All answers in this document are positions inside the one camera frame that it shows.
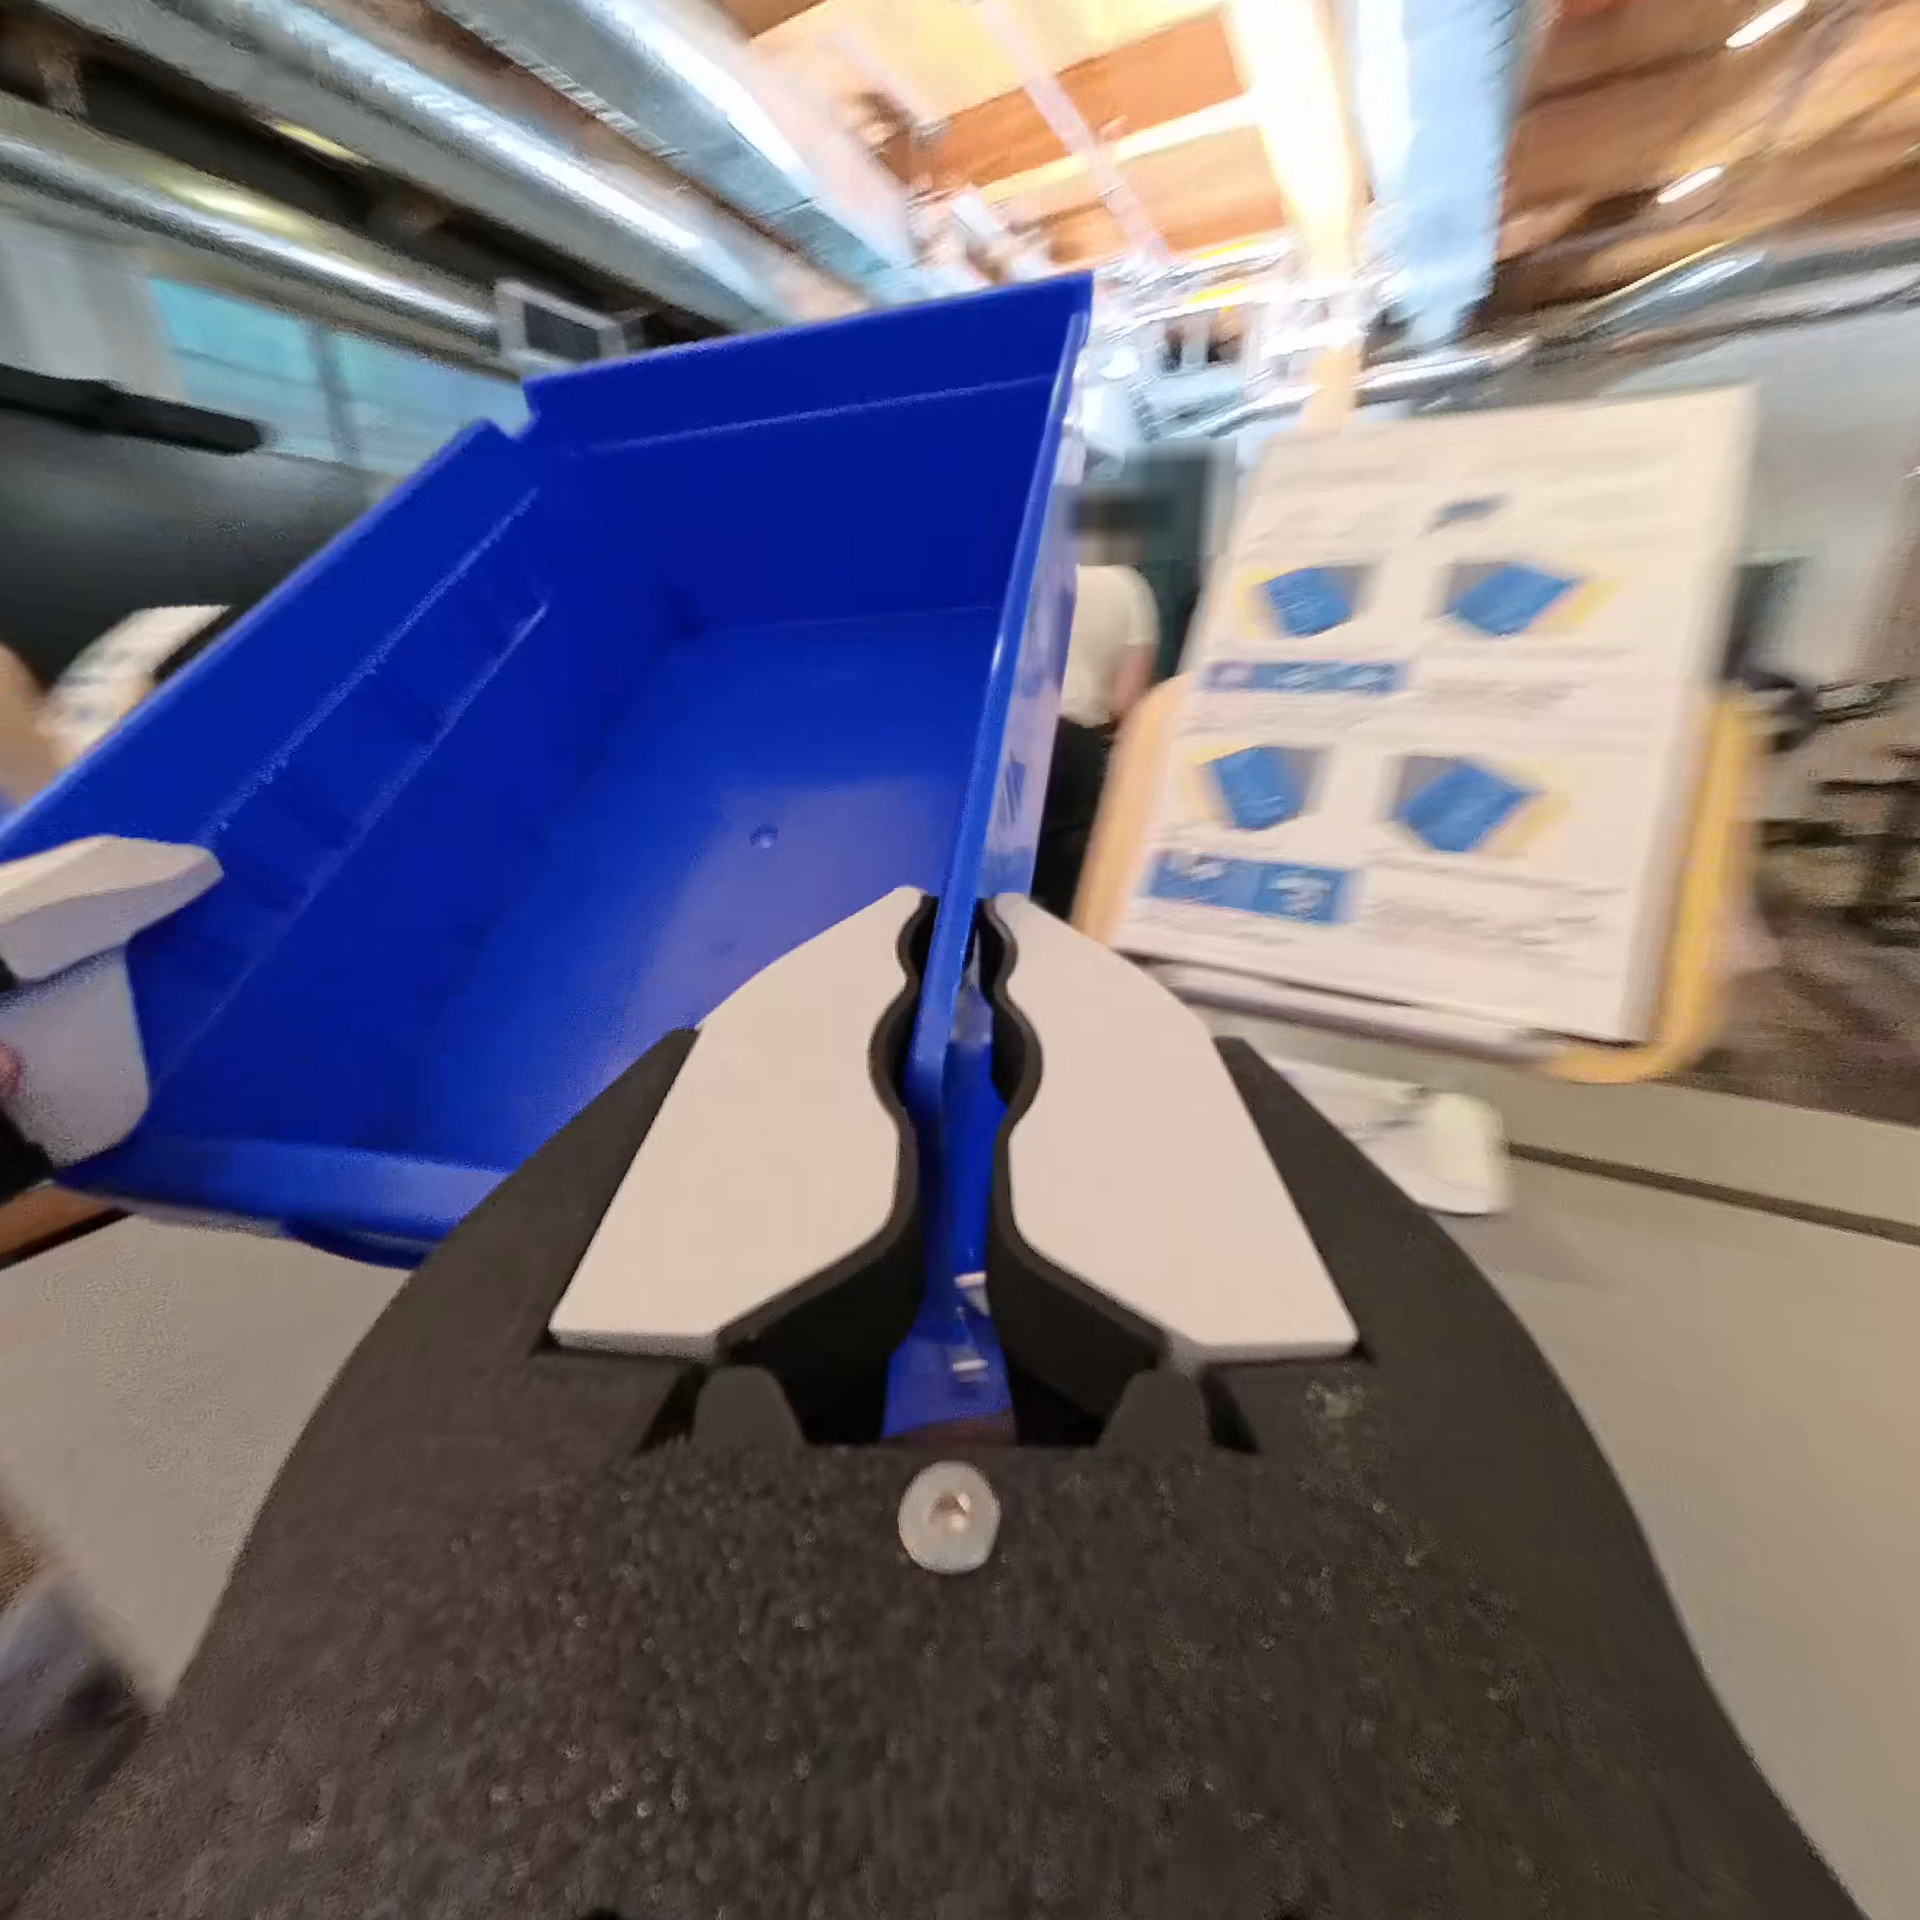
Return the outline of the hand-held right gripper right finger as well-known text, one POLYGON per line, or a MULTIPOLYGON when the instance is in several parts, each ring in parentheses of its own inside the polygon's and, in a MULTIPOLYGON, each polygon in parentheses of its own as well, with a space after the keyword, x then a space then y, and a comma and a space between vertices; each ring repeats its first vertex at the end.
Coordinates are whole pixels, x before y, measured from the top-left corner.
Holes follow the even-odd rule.
POLYGON ((1110 1418, 1150 1371, 1357 1352, 1206 1019, 1022 894, 985 903, 1000 1125, 985 1302, 1010 1375, 1110 1418))

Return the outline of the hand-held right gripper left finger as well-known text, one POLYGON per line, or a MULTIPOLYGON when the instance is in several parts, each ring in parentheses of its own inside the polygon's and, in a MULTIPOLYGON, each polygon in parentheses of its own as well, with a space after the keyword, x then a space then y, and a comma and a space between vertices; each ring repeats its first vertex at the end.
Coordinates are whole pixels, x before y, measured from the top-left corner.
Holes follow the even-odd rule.
POLYGON ((896 887, 746 979, 683 1048, 549 1344, 755 1366, 797 1418, 871 1390, 922 1299, 899 1060, 925 894, 896 887))

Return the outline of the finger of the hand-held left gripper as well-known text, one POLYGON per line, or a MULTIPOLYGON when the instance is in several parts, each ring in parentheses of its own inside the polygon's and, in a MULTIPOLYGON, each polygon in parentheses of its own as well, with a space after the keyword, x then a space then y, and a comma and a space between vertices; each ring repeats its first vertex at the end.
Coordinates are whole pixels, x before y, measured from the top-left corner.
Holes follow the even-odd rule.
POLYGON ((132 836, 2 865, 2 1129, 30 1166, 106 1155, 150 1112, 131 947, 220 874, 205 848, 132 836))

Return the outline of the blue plastic bin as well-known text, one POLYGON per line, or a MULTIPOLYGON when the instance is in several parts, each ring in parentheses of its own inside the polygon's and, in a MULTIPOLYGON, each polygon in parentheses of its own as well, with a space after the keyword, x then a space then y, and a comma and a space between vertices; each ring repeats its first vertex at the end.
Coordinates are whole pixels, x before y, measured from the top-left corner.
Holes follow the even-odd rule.
POLYGON ((131 947, 150 1106, 61 1187, 433 1254, 650 1044, 881 894, 958 1117, 973 900, 1024 891, 1069 624, 1055 276, 528 383, 2 827, 212 852, 131 947))

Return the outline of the grey desk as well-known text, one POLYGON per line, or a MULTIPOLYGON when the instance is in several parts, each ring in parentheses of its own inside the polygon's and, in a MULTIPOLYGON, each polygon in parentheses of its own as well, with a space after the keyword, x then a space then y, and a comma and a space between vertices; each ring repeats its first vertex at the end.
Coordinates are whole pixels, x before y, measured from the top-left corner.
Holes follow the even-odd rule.
MULTIPOLYGON (((1281 1052, 1498 1112, 1510 1204, 1454 1240, 1592 1424, 1802 1829, 1867 1917, 1914 1917, 1914 1129, 1386 1044, 1281 1052)), ((2 1264, 2 1506, 140 1709, 391 1293, 145 1216, 2 1264)))

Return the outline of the printed instruction sheet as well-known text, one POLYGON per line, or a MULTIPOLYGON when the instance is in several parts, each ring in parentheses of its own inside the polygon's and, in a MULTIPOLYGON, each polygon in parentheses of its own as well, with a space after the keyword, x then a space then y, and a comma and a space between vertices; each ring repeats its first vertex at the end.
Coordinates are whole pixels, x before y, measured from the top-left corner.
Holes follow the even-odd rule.
POLYGON ((1750 455, 1746 388, 1265 442, 1116 947, 1644 1040, 1750 455))

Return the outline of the silver ventilation duct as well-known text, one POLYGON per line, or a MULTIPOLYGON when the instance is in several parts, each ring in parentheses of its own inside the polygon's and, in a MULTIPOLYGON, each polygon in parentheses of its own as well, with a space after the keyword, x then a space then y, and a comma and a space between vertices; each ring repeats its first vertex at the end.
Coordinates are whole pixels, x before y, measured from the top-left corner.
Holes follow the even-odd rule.
POLYGON ((844 237, 811 204, 793 241, 426 2, 35 10, 688 323, 767 330, 925 297, 916 262, 844 237))

